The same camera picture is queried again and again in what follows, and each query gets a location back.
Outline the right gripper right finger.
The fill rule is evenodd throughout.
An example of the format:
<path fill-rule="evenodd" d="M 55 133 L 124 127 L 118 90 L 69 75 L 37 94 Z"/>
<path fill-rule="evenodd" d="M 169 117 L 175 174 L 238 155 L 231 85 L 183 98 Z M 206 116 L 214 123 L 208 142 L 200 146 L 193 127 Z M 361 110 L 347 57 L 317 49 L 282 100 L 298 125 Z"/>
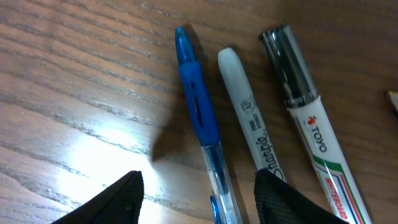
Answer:
<path fill-rule="evenodd" d="M 347 224 L 266 169 L 256 173 L 254 198 L 261 224 Z"/>

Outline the grey Sharpie marker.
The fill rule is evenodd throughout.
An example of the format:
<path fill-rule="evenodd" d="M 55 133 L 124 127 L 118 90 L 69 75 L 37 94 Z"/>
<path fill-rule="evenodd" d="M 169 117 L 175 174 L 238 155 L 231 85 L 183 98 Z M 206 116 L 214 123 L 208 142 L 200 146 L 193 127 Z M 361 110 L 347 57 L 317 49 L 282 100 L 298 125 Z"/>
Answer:
<path fill-rule="evenodd" d="M 218 66 L 256 168 L 286 181 L 238 55 L 230 47 L 219 51 Z"/>

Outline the white Toyo whiteboard marker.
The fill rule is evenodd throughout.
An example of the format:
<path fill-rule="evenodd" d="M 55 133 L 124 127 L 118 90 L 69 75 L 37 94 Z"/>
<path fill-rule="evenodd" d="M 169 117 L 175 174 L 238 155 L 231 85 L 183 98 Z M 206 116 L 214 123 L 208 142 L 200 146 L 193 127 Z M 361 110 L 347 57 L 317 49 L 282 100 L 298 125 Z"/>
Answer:
<path fill-rule="evenodd" d="M 290 27 L 284 24 L 265 30 L 259 40 L 332 212 L 346 223 L 370 223 L 369 213 Z"/>

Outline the blue ballpoint pen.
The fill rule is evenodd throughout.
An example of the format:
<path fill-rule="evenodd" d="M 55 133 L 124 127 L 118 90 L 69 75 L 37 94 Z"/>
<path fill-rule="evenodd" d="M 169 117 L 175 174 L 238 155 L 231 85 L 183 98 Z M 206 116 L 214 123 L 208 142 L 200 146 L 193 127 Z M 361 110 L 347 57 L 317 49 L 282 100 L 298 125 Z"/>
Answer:
<path fill-rule="evenodd" d="M 190 119 L 213 189 L 210 200 L 215 223 L 242 223 L 202 66 L 183 27 L 175 30 L 175 46 Z"/>

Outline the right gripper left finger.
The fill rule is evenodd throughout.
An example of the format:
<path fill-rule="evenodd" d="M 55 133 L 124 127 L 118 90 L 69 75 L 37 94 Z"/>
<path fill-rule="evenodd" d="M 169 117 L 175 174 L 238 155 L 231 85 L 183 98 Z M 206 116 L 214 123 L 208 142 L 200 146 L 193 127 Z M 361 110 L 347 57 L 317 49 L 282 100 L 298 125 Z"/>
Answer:
<path fill-rule="evenodd" d="M 142 172 L 130 171 L 55 224 L 136 224 L 144 199 Z"/>

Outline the correction tape dispenser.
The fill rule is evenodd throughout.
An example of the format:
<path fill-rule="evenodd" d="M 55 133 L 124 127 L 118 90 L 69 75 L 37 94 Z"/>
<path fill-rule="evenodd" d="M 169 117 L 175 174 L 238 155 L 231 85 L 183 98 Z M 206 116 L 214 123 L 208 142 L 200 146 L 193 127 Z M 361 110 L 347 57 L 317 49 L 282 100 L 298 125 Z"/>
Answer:
<path fill-rule="evenodd" d="M 398 114 L 398 92 L 397 90 L 388 90 L 384 92 L 386 100 L 391 105 L 393 113 L 397 116 Z"/>

